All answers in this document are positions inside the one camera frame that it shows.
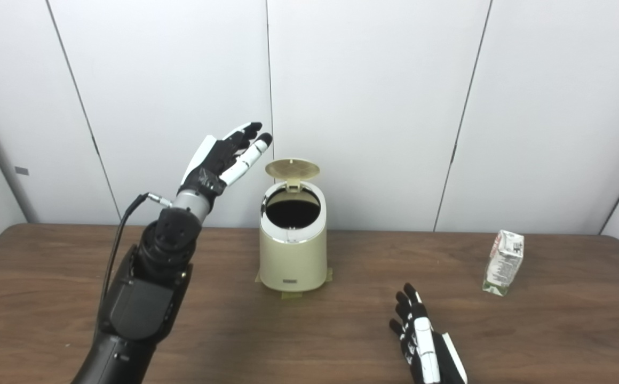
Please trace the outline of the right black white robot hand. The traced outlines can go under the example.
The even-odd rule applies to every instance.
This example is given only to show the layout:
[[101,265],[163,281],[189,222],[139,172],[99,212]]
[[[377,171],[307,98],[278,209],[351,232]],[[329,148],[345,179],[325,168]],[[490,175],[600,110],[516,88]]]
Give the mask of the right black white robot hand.
[[463,362],[448,333],[434,329],[419,292],[409,282],[395,295],[395,333],[414,383],[468,383]]

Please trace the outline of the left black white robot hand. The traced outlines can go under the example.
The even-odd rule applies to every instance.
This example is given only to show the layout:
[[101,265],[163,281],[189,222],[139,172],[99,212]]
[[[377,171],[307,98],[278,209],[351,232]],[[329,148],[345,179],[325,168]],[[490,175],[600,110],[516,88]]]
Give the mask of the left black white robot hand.
[[261,122],[234,128],[224,138],[205,137],[188,163],[178,195],[190,190],[208,202],[212,211],[215,199],[242,178],[273,142],[270,133],[261,133]]

